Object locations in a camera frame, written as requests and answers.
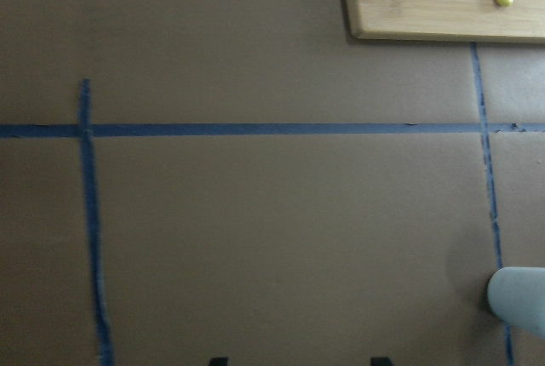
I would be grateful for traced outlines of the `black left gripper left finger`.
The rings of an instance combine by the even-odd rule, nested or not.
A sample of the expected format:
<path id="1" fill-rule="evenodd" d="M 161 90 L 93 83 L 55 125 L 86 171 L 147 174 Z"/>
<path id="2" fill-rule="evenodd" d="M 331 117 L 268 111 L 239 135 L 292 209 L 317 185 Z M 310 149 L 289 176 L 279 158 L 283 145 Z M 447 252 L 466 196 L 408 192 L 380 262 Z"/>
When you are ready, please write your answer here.
<path id="1" fill-rule="evenodd" d="M 213 357 L 209 361 L 209 366 L 228 366 L 227 357 Z"/>

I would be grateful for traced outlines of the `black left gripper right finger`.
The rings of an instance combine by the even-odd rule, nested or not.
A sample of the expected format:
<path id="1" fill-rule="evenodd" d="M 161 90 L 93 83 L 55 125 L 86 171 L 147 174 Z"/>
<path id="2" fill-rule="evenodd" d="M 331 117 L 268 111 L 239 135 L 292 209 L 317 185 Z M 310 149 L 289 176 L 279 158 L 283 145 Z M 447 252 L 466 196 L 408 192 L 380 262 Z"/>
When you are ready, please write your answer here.
<path id="1" fill-rule="evenodd" d="M 394 366 L 394 363 L 389 357 L 372 357 L 370 366 Z"/>

